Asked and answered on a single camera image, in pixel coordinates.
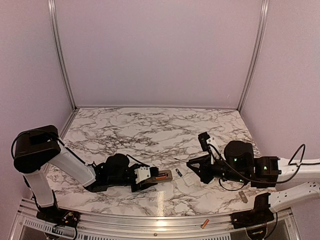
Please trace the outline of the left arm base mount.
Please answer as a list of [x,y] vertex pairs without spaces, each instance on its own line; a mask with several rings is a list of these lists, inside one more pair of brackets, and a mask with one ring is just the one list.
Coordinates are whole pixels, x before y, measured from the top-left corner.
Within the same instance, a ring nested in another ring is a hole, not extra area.
[[78,226],[80,213],[75,210],[69,210],[58,207],[57,199],[52,190],[53,205],[41,207],[35,195],[33,195],[35,205],[38,209],[36,217],[40,220],[55,224],[55,226],[67,226],[76,228]]

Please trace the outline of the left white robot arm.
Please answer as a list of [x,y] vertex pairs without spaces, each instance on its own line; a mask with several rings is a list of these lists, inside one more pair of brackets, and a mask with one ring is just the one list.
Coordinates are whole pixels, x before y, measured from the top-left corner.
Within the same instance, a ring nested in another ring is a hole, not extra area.
[[60,139],[54,125],[23,131],[11,145],[16,170],[22,173],[44,215],[53,223],[63,219],[63,211],[56,206],[43,167],[51,164],[91,193],[105,192],[110,187],[130,186],[132,192],[147,189],[145,181],[159,175],[158,167],[140,161],[130,165],[130,156],[121,153],[109,156],[100,164],[85,163]]

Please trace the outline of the beige grey remote control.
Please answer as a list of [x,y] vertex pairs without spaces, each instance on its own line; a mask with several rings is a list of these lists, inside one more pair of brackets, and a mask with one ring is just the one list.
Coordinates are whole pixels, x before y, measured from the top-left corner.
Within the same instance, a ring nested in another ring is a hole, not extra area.
[[165,183],[165,182],[171,182],[173,180],[172,171],[167,170],[161,170],[159,171],[157,176],[153,176],[146,180],[148,183]]

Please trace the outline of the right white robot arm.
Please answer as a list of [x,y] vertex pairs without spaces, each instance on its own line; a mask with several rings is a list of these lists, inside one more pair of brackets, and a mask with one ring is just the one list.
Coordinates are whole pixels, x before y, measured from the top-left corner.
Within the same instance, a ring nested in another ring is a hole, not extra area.
[[240,140],[230,141],[220,154],[211,140],[201,140],[206,155],[190,159],[186,165],[204,184],[213,179],[219,183],[232,181],[252,188],[277,188],[278,192],[257,195],[247,219],[258,224],[267,216],[290,205],[320,195],[320,162],[304,162],[302,158],[277,156],[255,157],[253,145]]

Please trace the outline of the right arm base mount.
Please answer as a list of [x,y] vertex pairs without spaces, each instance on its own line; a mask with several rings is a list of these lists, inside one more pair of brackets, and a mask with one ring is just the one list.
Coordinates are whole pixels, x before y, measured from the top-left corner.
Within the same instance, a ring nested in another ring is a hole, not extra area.
[[262,225],[275,219],[269,204],[270,193],[262,193],[255,197],[253,209],[234,212],[230,215],[234,229]]

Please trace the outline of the white battery cover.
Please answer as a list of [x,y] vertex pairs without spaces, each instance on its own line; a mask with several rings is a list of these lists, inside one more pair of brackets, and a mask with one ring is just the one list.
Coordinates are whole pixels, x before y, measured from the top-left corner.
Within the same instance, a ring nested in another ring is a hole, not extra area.
[[183,181],[184,181],[185,185],[188,187],[194,185],[194,181],[193,181],[192,177],[190,177],[190,176],[184,176]]

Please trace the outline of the beige remote battery cover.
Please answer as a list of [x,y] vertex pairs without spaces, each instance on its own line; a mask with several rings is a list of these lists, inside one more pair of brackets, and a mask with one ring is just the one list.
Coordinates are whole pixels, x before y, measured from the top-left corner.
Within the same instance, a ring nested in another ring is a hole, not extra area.
[[244,202],[244,203],[247,203],[248,202],[248,199],[245,195],[245,193],[243,191],[240,191],[239,192],[239,196],[240,196],[240,199]]

